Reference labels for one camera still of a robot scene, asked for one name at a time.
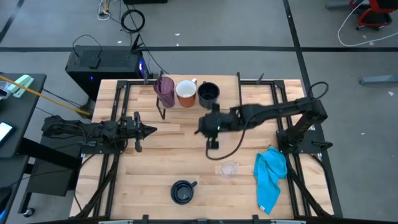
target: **black mug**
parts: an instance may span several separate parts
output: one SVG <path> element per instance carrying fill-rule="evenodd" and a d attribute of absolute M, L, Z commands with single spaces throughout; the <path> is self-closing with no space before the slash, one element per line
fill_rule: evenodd
<path fill-rule="evenodd" d="M 198 88 L 199 104 L 209 110 L 212 104 L 217 102 L 219 95 L 220 89 L 214 83 L 203 82 Z"/>
<path fill-rule="evenodd" d="M 189 183 L 186 180 L 179 180 L 173 184 L 171 189 L 171 196 L 175 203 L 185 205 L 193 198 L 193 188 L 198 182 Z"/>

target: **blue towel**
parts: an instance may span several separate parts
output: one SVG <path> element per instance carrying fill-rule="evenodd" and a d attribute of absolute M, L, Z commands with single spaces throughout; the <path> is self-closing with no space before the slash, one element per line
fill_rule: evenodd
<path fill-rule="evenodd" d="M 257 180 L 257 204 L 268 215 L 276 204 L 280 194 L 279 179 L 287 174 L 285 156 L 274 147 L 267 152 L 258 153 L 254 165 L 254 177 Z"/>

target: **small glass cup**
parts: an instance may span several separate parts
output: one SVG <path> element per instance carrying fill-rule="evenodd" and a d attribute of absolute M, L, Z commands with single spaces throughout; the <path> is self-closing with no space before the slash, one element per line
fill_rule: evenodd
<path fill-rule="evenodd" d="M 221 176 L 231 178 L 238 172 L 238 165 L 233 161 L 226 161 L 221 165 Z"/>

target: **orange mug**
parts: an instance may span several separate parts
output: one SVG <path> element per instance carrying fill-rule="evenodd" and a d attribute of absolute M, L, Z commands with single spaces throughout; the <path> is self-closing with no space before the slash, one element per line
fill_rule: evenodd
<path fill-rule="evenodd" d="M 177 83 L 175 92 L 181 106 L 190 108 L 195 104 L 195 98 L 197 95 L 197 79 L 193 80 L 182 80 Z"/>

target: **white cable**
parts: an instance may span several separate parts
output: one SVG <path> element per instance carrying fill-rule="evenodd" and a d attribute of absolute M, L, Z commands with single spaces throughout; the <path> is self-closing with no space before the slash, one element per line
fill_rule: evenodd
<path fill-rule="evenodd" d="M 344 43 L 341 41 L 341 39 L 340 39 L 340 30 L 341 30 L 341 28 L 343 28 L 343 26 L 346 24 L 348 18 L 352 15 L 352 13 L 354 13 L 355 10 L 357 10 L 357 8 L 358 8 L 360 5 L 362 5 L 362 3 L 364 3 L 364 2 L 365 2 L 365 1 L 361 2 L 360 4 L 358 4 L 358 5 L 355 7 L 355 9 L 351 11 L 351 13 L 350 13 L 350 14 L 347 16 L 347 18 L 344 20 L 344 22 L 343 22 L 343 24 L 341 25 L 340 29 L 338 29 L 338 32 L 337 32 L 338 41 L 340 41 L 340 43 L 341 43 L 342 45 L 346 46 L 346 47 L 356 47 L 356 46 L 363 45 L 363 44 L 367 44 L 367 43 L 370 43 L 370 42 L 376 42 L 376 41 L 379 41 L 379 40 L 384 40 L 384 39 L 393 37 L 393 36 L 395 36 L 395 35 L 398 34 L 398 32 L 396 32 L 396 33 L 391 34 L 391 35 L 388 35 L 388 36 L 386 36 L 386 37 L 382 37 L 382 38 L 374 39 L 374 40 L 368 40 L 368 41 L 365 41 L 365 42 L 362 42 L 362 43 L 359 43 L 359 44 L 351 44 L 351 45 L 349 45 L 349 44 L 344 44 Z"/>
<path fill-rule="evenodd" d="M 98 12 L 97 12 L 97 19 L 99 21 L 107 21 L 109 18 L 111 18 L 111 14 L 105 11 L 105 8 L 103 7 L 103 13 L 105 13 L 106 15 L 108 15 L 107 18 L 105 19 L 101 19 L 100 18 L 100 13 L 101 13 L 101 6 L 103 7 L 103 3 L 102 0 L 99 0 L 99 6 L 98 6 Z"/>

